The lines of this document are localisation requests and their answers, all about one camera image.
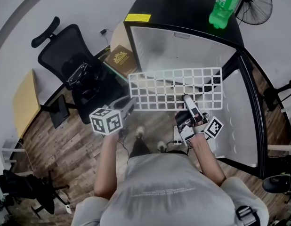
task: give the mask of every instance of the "cable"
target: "cable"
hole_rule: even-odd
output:
[[[285,99],[281,100],[281,102],[283,102],[284,100],[288,99],[291,96],[291,94],[289,94]]]
[[[281,102],[283,102],[284,100],[288,99],[291,96],[291,94],[289,94],[286,98],[284,98],[283,100],[281,100]]]
[[[170,144],[170,143],[174,143],[175,141],[174,141],[174,139],[172,139],[171,141],[169,141],[167,144],[166,144],[166,146],[168,145],[168,144]]]
[[[31,160],[30,160],[30,158],[29,158],[29,156],[28,156],[27,150],[26,150],[25,147],[22,145],[22,143],[20,143],[19,141],[18,141],[18,143],[19,143],[19,144],[23,147],[23,149],[25,150],[26,155],[27,155],[27,158],[28,158],[28,160],[29,160],[29,163],[31,164],[32,174],[34,175],[34,170],[33,170],[33,167],[32,167],[32,162],[31,162]]]
[[[107,46],[109,46],[109,42],[108,42],[108,39],[106,38],[106,36],[105,35],[102,35],[102,37],[106,40]]]
[[[187,155],[189,153],[189,149],[192,149],[192,148],[193,148],[192,145],[189,144],[189,142],[187,142],[187,152],[186,152]]]
[[[248,9],[243,13],[243,17],[242,17],[242,19],[241,19],[241,21],[240,21],[240,23],[239,23],[239,26],[240,26],[240,24],[241,24],[241,22],[243,21],[243,19],[244,19],[244,15],[245,15],[245,13],[247,13],[248,12],[248,10],[250,9],[250,6],[251,6],[251,4],[249,5],[249,7],[248,7]]]
[[[130,153],[129,153],[129,151],[127,150],[127,148],[125,147],[125,141],[123,141],[123,143],[122,142],[120,142],[120,141],[118,141],[118,143],[119,144],[121,144],[122,145],[122,147],[127,151],[127,154],[128,154],[128,160],[129,160],[129,157],[130,157]]]

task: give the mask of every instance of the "electric fan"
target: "electric fan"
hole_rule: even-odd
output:
[[[272,13],[272,0],[240,0],[235,16],[247,23],[259,25],[266,22]]]

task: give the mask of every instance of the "mini fridge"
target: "mini fridge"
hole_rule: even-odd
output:
[[[257,63],[252,57],[250,60],[234,15],[224,30],[209,24],[214,3],[215,0],[136,0],[124,25],[141,72],[222,69],[222,109],[209,111],[224,124],[215,140],[219,153],[216,157],[263,178],[267,129],[252,76],[252,63]]]

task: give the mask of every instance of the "grey t-shirt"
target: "grey t-shirt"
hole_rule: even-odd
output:
[[[219,187],[185,155],[150,154],[128,161],[124,182],[109,201],[79,203],[72,226],[243,225],[235,214],[243,205],[257,212],[261,226],[268,224],[267,207],[239,178]]]

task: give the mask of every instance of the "wooden desk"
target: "wooden desk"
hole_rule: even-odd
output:
[[[125,25],[123,25],[123,21],[121,21],[116,29],[114,30],[111,38],[111,51],[113,51],[117,46],[122,45],[126,49],[132,51],[129,38],[125,29]]]
[[[41,109],[33,70],[30,70],[20,84],[13,98],[14,122],[21,139]]]

